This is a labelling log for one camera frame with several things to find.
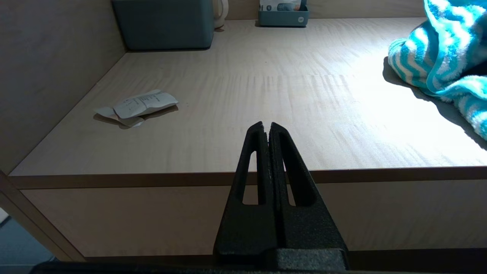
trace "crumpled receipt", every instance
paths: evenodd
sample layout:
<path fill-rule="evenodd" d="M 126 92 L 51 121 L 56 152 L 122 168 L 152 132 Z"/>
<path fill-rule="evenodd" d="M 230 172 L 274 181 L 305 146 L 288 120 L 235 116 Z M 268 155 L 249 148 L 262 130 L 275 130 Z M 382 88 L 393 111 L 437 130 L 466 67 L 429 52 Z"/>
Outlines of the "crumpled receipt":
<path fill-rule="evenodd" d="M 106 118 L 117 120 L 125 126 L 137 127 L 144 122 L 140 116 L 171 107 L 177 103 L 179 103 L 178 100 L 171 94 L 155 89 L 127 98 L 113 108 L 95 109 L 95 112 Z"/>

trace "light wood panel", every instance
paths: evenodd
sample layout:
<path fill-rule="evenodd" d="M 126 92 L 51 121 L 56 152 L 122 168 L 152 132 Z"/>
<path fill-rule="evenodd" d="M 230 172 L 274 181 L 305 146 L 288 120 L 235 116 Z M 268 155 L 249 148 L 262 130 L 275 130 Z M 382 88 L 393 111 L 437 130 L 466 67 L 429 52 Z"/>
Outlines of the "light wood panel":
<path fill-rule="evenodd" d="M 425 16 L 423 0 L 308 0 L 310 18 Z M 228 0 L 227 20 L 257 19 L 259 0 Z"/>
<path fill-rule="evenodd" d="M 229 21 L 206 51 L 128 53 L 11 175 L 234 172 L 259 120 L 286 127 L 310 170 L 486 165 L 486 142 L 458 111 L 403 86 L 384 61 L 422 21 Z M 94 115 L 155 88 L 180 103 L 140 127 Z"/>
<path fill-rule="evenodd" d="M 487 247 L 487 184 L 320 184 L 348 248 Z M 211 254 L 229 186 L 23 190 L 84 256 Z M 256 203 L 247 186 L 245 203 Z"/>
<path fill-rule="evenodd" d="M 8 174 L 125 48 L 110 0 L 3 0 L 0 33 L 0 169 Z"/>
<path fill-rule="evenodd" d="M 16 189 L 0 171 L 0 207 L 4 208 L 37 241 L 62 261 L 84 261 L 84 257 Z"/>

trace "gray storage bin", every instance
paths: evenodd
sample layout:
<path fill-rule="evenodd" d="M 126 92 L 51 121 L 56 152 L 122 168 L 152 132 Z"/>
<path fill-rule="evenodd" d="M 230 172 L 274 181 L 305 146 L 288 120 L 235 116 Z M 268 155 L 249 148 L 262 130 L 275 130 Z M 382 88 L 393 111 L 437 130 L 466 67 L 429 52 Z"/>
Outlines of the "gray storage bin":
<path fill-rule="evenodd" d="M 308 18 L 306 6 L 299 11 L 259 11 L 259 25 L 263 27 L 305 27 Z"/>
<path fill-rule="evenodd" d="M 212 0 L 112 0 L 130 50 L 209 48 Z"/>

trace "wooden wall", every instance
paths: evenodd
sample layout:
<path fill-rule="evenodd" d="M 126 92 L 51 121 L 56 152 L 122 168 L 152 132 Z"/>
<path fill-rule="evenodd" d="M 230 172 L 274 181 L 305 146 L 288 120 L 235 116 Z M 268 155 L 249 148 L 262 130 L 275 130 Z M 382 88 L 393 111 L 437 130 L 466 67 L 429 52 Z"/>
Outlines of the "wooden wall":
<path fill-rule="evenodd" d="M 227 20 L 257 19 L 260 0 L 228 0 Z M 308 0 L 311 18 L 424 17 L 423 0 Z"/>
<path fill-rule="evenodd" d="M 0 1 L 0 170 L 12 171 L 124 53 L 110 0 Z"/>

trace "wooden partition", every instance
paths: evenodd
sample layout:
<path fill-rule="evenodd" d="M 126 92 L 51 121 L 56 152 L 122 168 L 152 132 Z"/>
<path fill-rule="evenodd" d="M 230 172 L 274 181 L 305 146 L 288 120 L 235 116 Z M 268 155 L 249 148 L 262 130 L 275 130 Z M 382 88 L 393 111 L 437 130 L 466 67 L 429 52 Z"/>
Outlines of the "wooden partition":
<path fill-rule="evenodd" d="M 0 207 L 36 238 L 54 256 L 63 261 L 83 261 L 81 253 L 0 171 Z"/>
<path fill-rule="evenodd" d="M 257 19 L 260 0 L 228 0 L 227 20 Z M 424 17 L 423 0 L 308 0 L 310 18 Z"/>
<path fill-rule="evenodd" d="M 229 186 L 22 193 L 85 257 L 211 254 Z M 318 184 L 349 250 L 487 246 L 484 180 Z M 247 186 L 244 203 L 257 203 Z"/>
<path fill-rule="evenodd" d="M 0 170 L 9 174 L 125 47 L 110 0 L 2 0 L 0 33 Z"/>

